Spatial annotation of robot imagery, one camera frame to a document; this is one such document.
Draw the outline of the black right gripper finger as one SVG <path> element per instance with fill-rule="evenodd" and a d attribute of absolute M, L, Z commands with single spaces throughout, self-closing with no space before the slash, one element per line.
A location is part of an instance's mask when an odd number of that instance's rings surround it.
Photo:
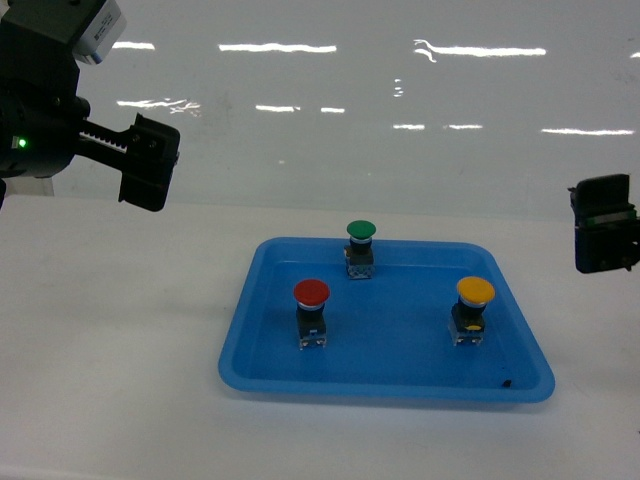
<path fill-rule="evenodd" d="M 639 263 L 639 213 L 629 202 L 630 176 L 588 178 L 569 192 L 576 269 L 581 273 L 632 270 Z"/>

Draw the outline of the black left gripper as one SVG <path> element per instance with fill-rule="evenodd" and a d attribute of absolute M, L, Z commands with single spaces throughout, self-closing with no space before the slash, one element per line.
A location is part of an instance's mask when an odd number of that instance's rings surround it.
<path fill-rule="evenodd" d="M 74 47 L 25 29 L 1 31 L 1 176 L 51 177 L 76 154 L 109 162 L 126 135 L 88 120 L 76 95 Z M 136 115 L 122 169 L 119 201 L 151 212 L 166 203 L 179 158 L 180 132 Z"/>

